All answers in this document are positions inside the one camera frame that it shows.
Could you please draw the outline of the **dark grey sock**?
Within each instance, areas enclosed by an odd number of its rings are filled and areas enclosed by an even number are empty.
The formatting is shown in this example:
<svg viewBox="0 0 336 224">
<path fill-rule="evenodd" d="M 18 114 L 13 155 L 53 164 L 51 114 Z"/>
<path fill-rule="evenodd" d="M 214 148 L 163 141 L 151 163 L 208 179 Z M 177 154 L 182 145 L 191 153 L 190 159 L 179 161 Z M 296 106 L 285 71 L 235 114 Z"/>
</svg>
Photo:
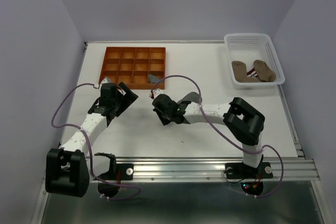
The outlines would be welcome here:
<svg viewBox="0 0 336 224">
<path fill-rule="evenodd" d="M 149 74 L 148 75 L 148 82 L 149 82 L 149 84 L 159 84 L 159 83 L 161 83 L 161 79 L 158 78 L 155 75 Z"/>
</svg>

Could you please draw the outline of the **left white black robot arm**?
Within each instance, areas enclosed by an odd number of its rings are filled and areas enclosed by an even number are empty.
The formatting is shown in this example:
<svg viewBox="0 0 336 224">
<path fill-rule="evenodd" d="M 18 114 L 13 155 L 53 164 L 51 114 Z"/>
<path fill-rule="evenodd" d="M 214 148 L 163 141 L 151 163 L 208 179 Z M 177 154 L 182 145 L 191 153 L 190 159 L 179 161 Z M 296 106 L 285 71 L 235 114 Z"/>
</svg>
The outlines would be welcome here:
<svg viewBox="0 0 336 224">
<path fill-rule="evenodd" d="M 102 198 L 115 200 L 123 187 L 122 180 L 132 180 L 133 164 L 117 164 L 113 154 L 96 153 L 92 146 L 111 121 L 120 116 L 137 98 L 129 87 L 120 82 L 112 83 L 105 78 L 92 87 L 100 91 L 80 126 L 67 124 L 76 129 L 75 134 L 59 148 L 52 148 L 46 157 L 45 188 L 49 193 L 82 197 L 93 180 L 113 187 L 101 194 Z"/>
</svg>

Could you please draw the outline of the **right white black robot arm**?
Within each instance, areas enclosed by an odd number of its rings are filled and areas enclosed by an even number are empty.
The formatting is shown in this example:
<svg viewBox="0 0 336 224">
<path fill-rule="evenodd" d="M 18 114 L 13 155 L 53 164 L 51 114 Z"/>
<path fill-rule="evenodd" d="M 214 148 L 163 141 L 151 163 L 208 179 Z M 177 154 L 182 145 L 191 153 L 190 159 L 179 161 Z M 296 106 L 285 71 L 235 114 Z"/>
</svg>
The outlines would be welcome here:
<svg viewBox="0 0 336 224">
<path fill-rule="evenodd" d="M 227 139 L 233 146 L 243 152 L 241 168 L 248 177 L 260 173 L 263 162 L 263 149 L 260 135 L 264 129 L 265 117 L 244 99 L 235 97 L 230 103 L 201 105 L 201 97 L 191 92 L 178 102 L 173 101 L 160 90 L 151 92 L 153 111 L 163 125 L 208 123 L 218 134 L 223 136 L 215 125 L 226 126 L 237 141 L 238 146 Z"/>
</svg>

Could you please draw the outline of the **grey sock pair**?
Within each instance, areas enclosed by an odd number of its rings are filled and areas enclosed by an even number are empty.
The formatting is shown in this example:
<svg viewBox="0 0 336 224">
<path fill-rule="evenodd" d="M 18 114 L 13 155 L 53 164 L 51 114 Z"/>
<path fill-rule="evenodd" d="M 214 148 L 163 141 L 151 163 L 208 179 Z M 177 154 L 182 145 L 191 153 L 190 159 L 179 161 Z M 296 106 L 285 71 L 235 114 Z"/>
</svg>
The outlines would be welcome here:
<svg viewBox="0 0 336 224">
<path fill-rule="evenodd" d="M 196 103 L 200 104 L 200 95 L 196 92 L 190 92 L 185 97 L 180 99 L 177 103 L 178 104 L 190 104 L 190 103 Z"/>
</svg>

